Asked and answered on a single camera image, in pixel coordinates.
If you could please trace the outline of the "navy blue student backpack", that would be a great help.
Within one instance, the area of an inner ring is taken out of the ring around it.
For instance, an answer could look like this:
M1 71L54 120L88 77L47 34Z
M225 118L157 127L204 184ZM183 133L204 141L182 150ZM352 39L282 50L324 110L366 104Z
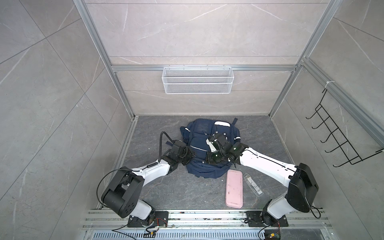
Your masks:
M188 173L203 178L217 179L224 175L230 168L231 163L209 164L207 155L212 151L207 140L217 134L223 134L228 141L234 145L241 141L240 131L235 126L237 118L232 123L219 120L197 119L180 127L183 142L195 153L195 156L186 165Z

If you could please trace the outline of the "pink pencil case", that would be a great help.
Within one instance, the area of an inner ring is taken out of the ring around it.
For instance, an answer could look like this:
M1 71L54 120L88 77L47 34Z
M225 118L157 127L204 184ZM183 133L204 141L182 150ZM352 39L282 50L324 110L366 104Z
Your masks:
M226 180L226 206L240 209L243 207L243 174L228 170Z

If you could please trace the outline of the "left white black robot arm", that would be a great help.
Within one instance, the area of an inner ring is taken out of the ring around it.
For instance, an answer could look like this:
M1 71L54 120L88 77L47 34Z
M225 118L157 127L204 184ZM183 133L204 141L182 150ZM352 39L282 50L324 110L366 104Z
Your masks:
M121 167L110 171L110 174L115 175L102 195L96 190L97 199L102 206L113 210L122 219L137 218L144 226L150 226L155 220L156 209L140 200L143 187L171 174L179 164L187 165L194 156L194 151L186 143L172 140L163 131L160 133L159 158L139 168Z

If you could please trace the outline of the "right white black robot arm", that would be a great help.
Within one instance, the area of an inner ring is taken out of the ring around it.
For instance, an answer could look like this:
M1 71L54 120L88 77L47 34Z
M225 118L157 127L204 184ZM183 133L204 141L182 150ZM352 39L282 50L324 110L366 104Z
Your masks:
M209 164L232 163L255 169L288 188L287 193L270 200L263 208L260 218L266 226L276 224L284 215L293 211L313 212L313 202L319 186L309 166L287 164L243 143L232 144L223 134L214 134L206 140L210 148Z

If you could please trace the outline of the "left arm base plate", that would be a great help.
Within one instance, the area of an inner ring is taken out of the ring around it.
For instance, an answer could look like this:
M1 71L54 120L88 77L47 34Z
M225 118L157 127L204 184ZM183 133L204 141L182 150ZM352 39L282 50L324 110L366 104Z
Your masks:
M128 228L148 228L148 227L166 227L168 225L169 212L155 211L142 220L138 217L129 217Z

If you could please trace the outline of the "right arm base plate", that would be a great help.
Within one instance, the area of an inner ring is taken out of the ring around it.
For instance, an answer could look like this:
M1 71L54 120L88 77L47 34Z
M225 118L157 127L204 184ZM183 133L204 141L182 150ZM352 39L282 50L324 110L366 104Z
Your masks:
M245 224L249 227L288 227L288 221L286 216L282 216L280 219L274 219L268 213L265 215L262 211L246 211Z

